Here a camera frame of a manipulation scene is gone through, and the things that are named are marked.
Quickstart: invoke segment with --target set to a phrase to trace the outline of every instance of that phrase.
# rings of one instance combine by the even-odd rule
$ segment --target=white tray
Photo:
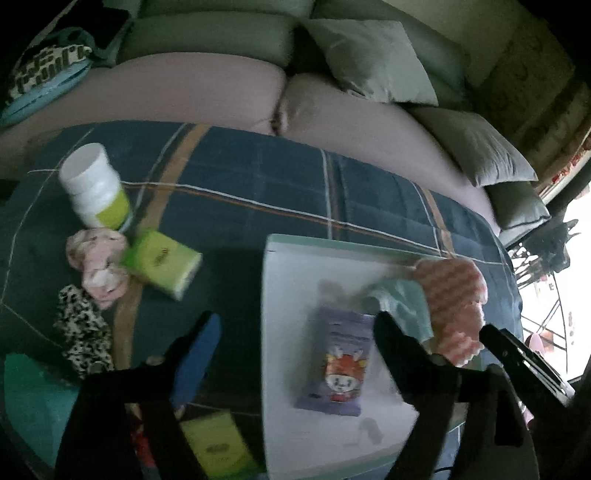
[[[322,305],[363,311],[369,288],[408,277],[409,265],[437,258],[325,239],[270,235],[262,282],[262,398],[271,480],[341,479],[392,462],[417,413],[396,392],[377,348],[370,354],[359,417],[294,407],[316,364],[314,311]],[[462,414],[452,427],[462,421]]]

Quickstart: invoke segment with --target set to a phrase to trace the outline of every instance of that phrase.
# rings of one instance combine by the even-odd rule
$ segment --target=white pill bottle
[[[72,208],[88,228],[124,231],[131,223],[131,207],[121,178],[100,143],[75,150],[61,165],[59,179],[70,194]]]

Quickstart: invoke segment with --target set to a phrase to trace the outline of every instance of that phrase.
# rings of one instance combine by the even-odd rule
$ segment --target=pink sofa seat
[[[339,90],[328,78],[294,76],[275,124],[278,134],[356,158],[441,193],[500,228],[483,188],[473,187],[439,143],[398,105],[374,103]]]
[[[92,69],[71,92],[0,134],[0,178],[22,174],[29,139],[91,122],[191,122],[274,135],[285,81],[270,63],[212,53],[163,53]]]

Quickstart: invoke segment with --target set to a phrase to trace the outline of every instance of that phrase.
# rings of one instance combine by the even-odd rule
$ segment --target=cartoon character print
[[[332,401],[344,402],[359,395],[367,359],[361,359],[363,350],[357,350],[353,355],[344,355],[338,345],[332,347],[326,355],[326,371],[324,380],[333,391]]]

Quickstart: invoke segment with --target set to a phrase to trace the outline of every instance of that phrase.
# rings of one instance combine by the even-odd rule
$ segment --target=plaid blanket
[[[121,175],[135,209],[129,232],[140,223],[159,229],[204,259],[182,302],[132,283],[107,312],[119,368],[163,353],[202,311],[213,310],[223,319],[223,338],[206,388],[258,394],[262,255],[271,233],[472,258],[488,284],[486,321],[521,337],[521,299],[507,254],[486,221],[453,200],[283,138],[123,121],[63,130],[0,209],[0,353],[60,362],[62,340],[52,327],[57,293],[80,284],[64,245],[82,225],[56,171],[89,142],[106,147]]]

